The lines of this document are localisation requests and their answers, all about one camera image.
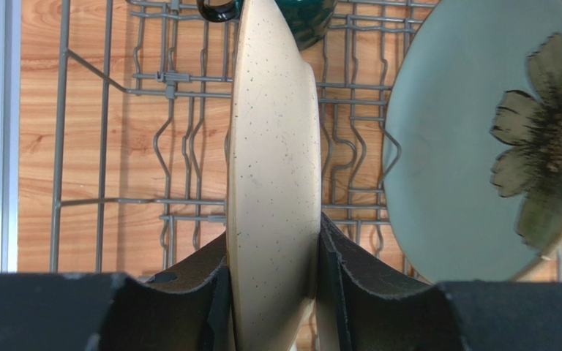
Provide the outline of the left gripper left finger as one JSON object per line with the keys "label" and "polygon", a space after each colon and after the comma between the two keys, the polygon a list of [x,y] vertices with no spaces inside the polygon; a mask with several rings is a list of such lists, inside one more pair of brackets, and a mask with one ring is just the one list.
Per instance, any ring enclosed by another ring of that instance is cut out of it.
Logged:
{"label": "left gripper left finger", "polygon": [[0,350],[233,350],[225,236],[141,282],[0,273]]}

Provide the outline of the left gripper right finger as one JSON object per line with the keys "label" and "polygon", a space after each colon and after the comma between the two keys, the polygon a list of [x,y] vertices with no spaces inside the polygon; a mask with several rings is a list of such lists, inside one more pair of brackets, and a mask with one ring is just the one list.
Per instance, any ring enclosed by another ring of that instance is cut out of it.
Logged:
{"label": "left gripper right finger", "polygon": [[562,283],[406,276],[321,218],[322,350],[562,350]]}

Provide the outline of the cream bird plate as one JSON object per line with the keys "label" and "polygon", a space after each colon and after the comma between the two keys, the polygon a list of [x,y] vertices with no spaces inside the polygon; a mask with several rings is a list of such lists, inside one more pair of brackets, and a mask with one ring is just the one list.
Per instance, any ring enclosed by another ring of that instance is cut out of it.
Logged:
{"label": "cream bird plate", "polygon": [[236,348],[289,350],[315,297],[321,134],[312,67],[274,1],[241,13],[228,153]]}

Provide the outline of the light blue flower plate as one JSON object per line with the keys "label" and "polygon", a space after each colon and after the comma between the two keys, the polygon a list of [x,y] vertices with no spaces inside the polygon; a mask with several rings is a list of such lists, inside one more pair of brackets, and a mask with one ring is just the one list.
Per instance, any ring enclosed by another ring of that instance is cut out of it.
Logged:
{"label": "light blue flower plate", "polygon": [[418,274],[528,275],[562,244],[562,1],[441,1],[386,131],[388,215]]}

